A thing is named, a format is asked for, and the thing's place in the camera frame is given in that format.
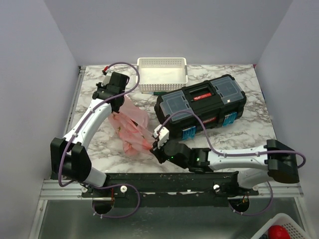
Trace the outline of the pink plastic bag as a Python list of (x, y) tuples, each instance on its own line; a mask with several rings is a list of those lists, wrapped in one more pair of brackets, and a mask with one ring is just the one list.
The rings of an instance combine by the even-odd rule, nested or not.
[(124, 99), (119, 112), (113, 112), (108, 120), (117, 136), (122, 140), (126, 155), (150, 154), (154, 138), (148, 130), (148, 113), (136, 107), (128, 97)]

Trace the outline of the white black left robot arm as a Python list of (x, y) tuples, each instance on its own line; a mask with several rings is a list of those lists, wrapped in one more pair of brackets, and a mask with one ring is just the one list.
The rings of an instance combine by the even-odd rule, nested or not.
[(104, 100), (123, 93), (129, 79), (127, 75), (107, 71), (105, 79), (96, 84), (97, 90), (81, 119), (66, 135), (54, 138), (50, 144), (52, 171), (93, 185), (94, 192), (100, 197), (110, 193), (111, 185), (106, 181), (106, 174), (92, 166), (87, 149), (102, 122), (119, 111), (124, 96), (111, 99), (108, 103)]

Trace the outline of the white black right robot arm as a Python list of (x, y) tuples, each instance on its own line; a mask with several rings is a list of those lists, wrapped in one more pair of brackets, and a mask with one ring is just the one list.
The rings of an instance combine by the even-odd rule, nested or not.
[(268, 139), (265, 145), (258, 147), (216, 151), (190, 148), (170, 140), (162, 144), (156, 141), (150, 152), (159, 163), (169, 161), (198, 174), (240, 168), (237, 178), (229, 183), (229, 189), (235, 195), (266, 181), (283, 184), (300, 181), (295, 151), (275, 139)]

